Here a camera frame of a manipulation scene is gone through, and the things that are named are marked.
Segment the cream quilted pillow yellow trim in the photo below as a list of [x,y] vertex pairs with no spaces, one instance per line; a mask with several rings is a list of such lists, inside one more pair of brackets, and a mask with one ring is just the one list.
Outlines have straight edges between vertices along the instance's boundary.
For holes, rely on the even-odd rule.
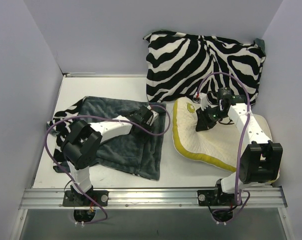
[[244,103],[230,108],[227,117],[235,124],[216,124],[212,129],[196,131],[196,110],[201,105],[181,97],[174,102],[172,134],[175,149],[184,157],[202,161],[234,173],[238,151],[243,152],[249,141],[259,144],[272,139],[266,119],[253,114]]

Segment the grey zebra pillowcase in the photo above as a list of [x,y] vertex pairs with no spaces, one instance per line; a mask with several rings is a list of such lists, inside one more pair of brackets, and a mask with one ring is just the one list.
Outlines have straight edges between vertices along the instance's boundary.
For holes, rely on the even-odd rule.
[[[85,96],[65,110],[57,111],[52,120],[46,123],[49,128],[54,123],[72,116],[89,115],[114,119],[137,111],[147,102],[105,97]],[[152,124],[152,135],[139,131],[115,137],[103,143],[96,152],[96,158],[90,166],[101,165],[107,168],[158,181],[166,125],[166,105],[158,104],[155,111],[159,114]]]

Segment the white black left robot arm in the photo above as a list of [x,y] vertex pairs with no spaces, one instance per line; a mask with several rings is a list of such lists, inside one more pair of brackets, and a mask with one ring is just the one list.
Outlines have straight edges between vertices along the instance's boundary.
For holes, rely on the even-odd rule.
[[72,123],[61,151],[73,178],[74,200],[79,205],[86,206],[92,201],[90,165],[100,145],[119,136],[138,133],[142,128],[150,131],[158,116],[151,107],[142,106],[125,116],[119,115],[102,122],[78,120]]

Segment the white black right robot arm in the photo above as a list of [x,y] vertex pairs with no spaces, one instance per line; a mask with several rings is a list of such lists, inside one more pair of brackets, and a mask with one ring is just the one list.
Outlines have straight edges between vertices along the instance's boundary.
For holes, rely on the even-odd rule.
[[228,87],[218,89],[217,103],[210,104],[207,94],[195,93],[194,101],[200,104],[196,110],[196,131],[208,131],[217,122],[229,118],[240,133],[236,172],[220,180],[220,187],[213,191],[213,200],[223,205],[244,188],[269,183],[278,178],[283,147],[274,143],[262,130],[251,112],[245,95],[234,95]]

